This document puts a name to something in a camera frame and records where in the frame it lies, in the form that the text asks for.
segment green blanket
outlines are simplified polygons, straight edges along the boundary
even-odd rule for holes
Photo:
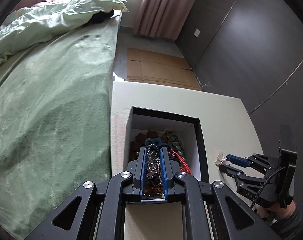
[[[11,56],[8,70],[0,67],[0,224],[17,239],[83,182],[110,178],[116,12],[36,43]]]
[[[125,0],[57,0],[11,13],[0,29],[0,65],[7,56],[87,23],[93,14],[127,12]]]

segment white butterfly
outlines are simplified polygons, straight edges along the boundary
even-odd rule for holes
[[[219,152],[218,152],[218,156],[217,156],[217,160],[215,161],[215,164],[216,164],[217,166],[219,166],[219,165],[222,164],[222,163],[224,163],[224,164],[226,164],[226,165],[231,164],[230,161],[227,161],[227,160],[226,160],[226,158],[225,158],[225,156],[223,155],[223,153],[222,153],[221,151],[219,151]]]

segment black cable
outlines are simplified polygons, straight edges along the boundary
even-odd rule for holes
[[[272,177],[274,177],[277,173],[279,173],[281,170],[285,169],[285,167],[280,167],[278,168],[276,171],[274,171],[265,181],[264,183],[261,185],[261,187],[259,188],[256,196],[253,199],[252,205],[250,206],[250,209],[253,209],[259,195],[261,194],[261,192],[263,191],[264,187],[267,185],[267,183],[271,180]]]

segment sleeve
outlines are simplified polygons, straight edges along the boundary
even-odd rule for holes
[[[295,240],[303,230],[303,216],[298,207],[287,219],[279,220],[270,226],[282,240]]]

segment human hand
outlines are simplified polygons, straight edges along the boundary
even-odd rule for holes
[[[256,205],[257,214],[261,218],[266,218],[269,216],[269,213],[267,211],[275,212],[276,213],[276,220],[283,220],[286,218],[289,218],[296,209],[296,204],[294,201],[292,201],[286,208],[281,208],[279,206],[279,203],[275,203],[270,208],[263,208],[261,206]]]

